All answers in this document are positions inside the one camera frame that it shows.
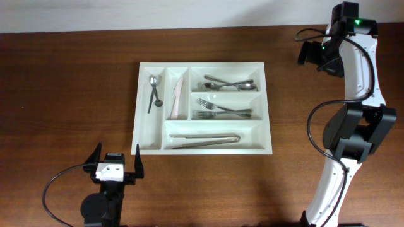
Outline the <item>pink plastic knife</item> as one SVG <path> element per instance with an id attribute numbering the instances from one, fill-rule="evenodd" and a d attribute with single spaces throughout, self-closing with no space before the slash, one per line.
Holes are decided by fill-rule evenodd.
<path id="1" fill-rule="evenodd" d="M 181 97 L 182 86 L 184 78 L 181 77 L 174 88 L 174 103 L 170 114 L 170 119 L 177 119 L 179 114 L 179 102 Z"/>

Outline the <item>small steel teaspoon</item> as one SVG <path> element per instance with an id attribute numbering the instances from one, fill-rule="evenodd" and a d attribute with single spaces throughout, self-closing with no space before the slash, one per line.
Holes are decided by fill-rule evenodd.
<path id="1" fill-rule="evenodd" d="M 149 77 L 149 83 L 151 84 L 152 91 L 151 91 L 151 95 L 150 95 L 148 113 L 150 113 L 152 103 L 154 103 L 154 105 L 157 106 L 157 107 L 161 106 L 160 100 L 158 98 L 158 93 L 157 93 L 157 83 L 158 83 L 157 77 L 154 76 L 154 75 L 151 75 Z"/>
<path id="2" fill-rule="evenodd" d="M 156 98 L 155 106 L 161 107 L 163 105 L 163 101 L 161 99 L 159 99 L 158 91 L 157 91 L 157 86 L 160 84 L 160 81 L 157 76 L 152 76 L 150 82 L 153 87 L 153 94 L 155 95 L 155 98 Z"/>

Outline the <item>steel fork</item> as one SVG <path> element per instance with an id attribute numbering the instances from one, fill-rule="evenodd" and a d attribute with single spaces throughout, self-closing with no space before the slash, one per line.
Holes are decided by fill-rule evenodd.
<path id="1" fill-rule="evenodd" d="M 251 109 L 244 109 L 244 110 L 231 110 L 231 111 L 196 111 L 194 114 L 196 117 L 202 119 L 213 119 L 217 116 L 221 115 L 251 115 Z"/>
<path id="2" fill-rule="evenodd" d="M 214 110 L 214 109 L 218 108 L 220 110 L 223 110 L 224 112 L 234 112 L 234 110 L 232 110 L 232 109 L 225 108 L 225 107 L 222 107 L 222 106 L 219 106 L 219 105 L 215 105 L 214 103 L 206 101 L 206 100 L 203 100 L 201 98 L 198 98 L 196 100 L 196 103 L 201 105 L 202 107 L 208 109 L 208 110 Z M 252 113 L 252 110 L 247 109 L 246 113 L 237 113 L 237 116 L 240 116 L 240 117 L 245 118 L 245 119 L 249 119 L 249 118 L 251 118 L 251 113 Z"/>

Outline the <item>large steel spoon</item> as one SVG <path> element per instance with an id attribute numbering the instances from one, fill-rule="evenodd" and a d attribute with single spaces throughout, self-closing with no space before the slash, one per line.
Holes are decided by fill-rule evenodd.
<path id="1" fill-rule="evenodd" d="M 237 91 L 257 91 L 258 87 L 250 81 L 239 81 L 234 84 L 203 83 L 201 89 L 204 91 L 219 91 L 224 87 L 235 87 Z"/>

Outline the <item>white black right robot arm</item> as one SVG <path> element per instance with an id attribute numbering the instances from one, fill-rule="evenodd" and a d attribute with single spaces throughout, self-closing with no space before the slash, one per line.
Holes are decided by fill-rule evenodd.
<path id="1" fill-rule="evenodd" d="M 382 96 L 376 67 L 378 28 L 359 17 L 359 5 L 342 2 L 318 35 L 301 39 L 297 63 L 315 64 L 318 71 L 344 79 L 342 107 L 324 127 L 325 157 L 316 194 L 302 213 L 300 226 L 338 226 L 338 215 L 350 182 L 373 155 L 396 122 L 396 110 Z"/>

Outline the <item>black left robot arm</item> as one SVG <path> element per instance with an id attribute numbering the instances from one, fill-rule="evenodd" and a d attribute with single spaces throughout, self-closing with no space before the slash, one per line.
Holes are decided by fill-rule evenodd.
<path id="1" fill-rule="evenodd" d="M 93 183 L 99 184 L 100 191 L 83 200 L 80 212 L 85 226 L 119 226 L 125 186 L 135 185 L 137 179 L 145 176 L 140 149 L 135 149 L 134 172 L 124 171 L 124 154 L 107 153 L 101 160 L 101 150 L 102 144 L 98 143 L 83 167 Z"/>

